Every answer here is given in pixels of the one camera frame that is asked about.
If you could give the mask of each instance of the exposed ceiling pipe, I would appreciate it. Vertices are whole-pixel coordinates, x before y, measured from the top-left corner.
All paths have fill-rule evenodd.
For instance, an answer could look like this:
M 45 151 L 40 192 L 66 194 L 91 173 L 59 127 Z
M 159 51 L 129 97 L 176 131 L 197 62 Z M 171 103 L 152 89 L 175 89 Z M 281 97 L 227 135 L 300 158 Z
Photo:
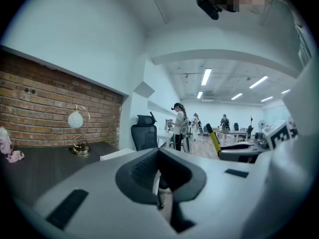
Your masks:
M 161 9 L 161 7 L 160 7 L 158 1 L 157 1 L 157 0 L 154 0 L 154 3 L 156 4 L 156 6 L 157 6 L 157 8 L 158 8 L 158 10 L 159 10 L 159 13 L 160 13 L 160 15 L 161 15 L 161 17 L 162 17 L 162 19 L 163 19 L 163 21 L 164 21 L 164 24 L 167 24 L 167 21 L 166 21 L 166 19 L 165 19 L 165 16 L 164 16 L 164 14 L 163 14 L 163 11 L 162 11 L 162 9 Z
M 182 74 L 204 74 L 203 73 L 182 73 Z M 229 74 L 229 73 L 210 73 L 210 74 Z M 180 75 L 179 73 L 171 73 L 171 75 Z
M 223 84 L 218 88 L 218 90 L 215 92 L 215 94 L 218 94 L 220 90 L 225 86 L 225 84 L 233 77 L 233 75 L 236 73 L 238 67 L 240 66 L 241 61 L 238 61 L 236 63 L 236 66 L 234 67 L 233 71 L 230 73 L 230 75 L 227 77 L 227 79 L 223 82 Z
M 265 24 L 266 20 L 268 19 L 269 17 L 269 14 L 270 14 L 270 11 L 271 11 L 271 8 L 272 8 L 272 5 L 273 5 L 273 1 L 271 0 L 271 2 L 267 3 L 264 7 L 264 11 L 263 13 L 260 15 L 260 19 L 259 19 L 259 24 L 262 26 Z

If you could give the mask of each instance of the dark desk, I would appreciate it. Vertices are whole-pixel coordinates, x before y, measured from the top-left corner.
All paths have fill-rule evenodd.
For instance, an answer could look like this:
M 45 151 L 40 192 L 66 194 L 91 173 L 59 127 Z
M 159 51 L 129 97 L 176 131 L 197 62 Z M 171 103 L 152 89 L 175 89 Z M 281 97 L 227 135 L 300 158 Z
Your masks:
M 9 163 L 1 155 L 1 170 L 15 197 L 32 206 L 38 197 L 80 168 L 100 161 L 117 151 L 105 142 L 91 143 L 86 156 L 72 154 L 66 147 L 15 147 L 24 153 L 24 159 Z

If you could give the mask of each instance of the black slot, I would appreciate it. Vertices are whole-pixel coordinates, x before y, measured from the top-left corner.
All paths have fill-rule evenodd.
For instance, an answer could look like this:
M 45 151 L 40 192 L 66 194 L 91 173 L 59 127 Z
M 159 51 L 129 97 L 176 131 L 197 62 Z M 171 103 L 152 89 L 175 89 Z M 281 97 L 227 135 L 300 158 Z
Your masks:
M 63 230 L 88 194 L 88 192 L 82 189 L 73 190 L 46 220 Z
M 235 176 L 239 176 L 239 177 L 243 177 L 246 178 L 248 176 L 248 172 L 242 172 L 242 171 L 238 171 L 238 170 L 233 170 L 233 169 L 227 169 L 225 171 L 225 173 L 229 173 Z

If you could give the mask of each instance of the woman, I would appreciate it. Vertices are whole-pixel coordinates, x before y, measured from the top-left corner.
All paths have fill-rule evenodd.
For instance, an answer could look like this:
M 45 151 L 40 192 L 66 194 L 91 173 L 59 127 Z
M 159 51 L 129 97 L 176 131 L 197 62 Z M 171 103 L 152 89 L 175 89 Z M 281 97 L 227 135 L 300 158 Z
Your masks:
M 184 105 L 180 103 L 176 103 L 172 110 L 175 110 L 177 112 L 177 117 L 175 120 L 175 123 L 171 122 L 172 125 L 174 125 L 174 130 L 173 130 L 173 142 L 174 142 L 174 149 L 179 150 L 181 148 L 181 141 L 182 141 L 182 135 L 180 134 L 180 127 L 182 123 L 184 122 L 185 119 L 187 119 L 186 111 Z
M 198 136 L 198 129 L 199 129 L 199 125 L 198 125 L 198 115 L 194 114 L 194 118 L 192 120 L 192 129 L 193 129 L 193 140 L 196 141 L 197 136 Z
M 222 126 L 222 130 L 224 131 L 230 131 L 230 127 L 229 127 L 229 119 L 226 116 L 226 114 L 223 115 L 223 117 L 221 118 L 220 121 L 220 126 Z

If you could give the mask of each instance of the white globe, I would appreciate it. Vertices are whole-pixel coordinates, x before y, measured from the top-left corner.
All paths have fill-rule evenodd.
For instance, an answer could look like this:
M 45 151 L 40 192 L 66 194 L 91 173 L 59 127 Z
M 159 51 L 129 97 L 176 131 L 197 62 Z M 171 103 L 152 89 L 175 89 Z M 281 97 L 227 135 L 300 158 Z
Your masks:
M 80 128 L 83 125 L 83 117 L 75 111 L 69 115 L 68 123 L 71 128 Z

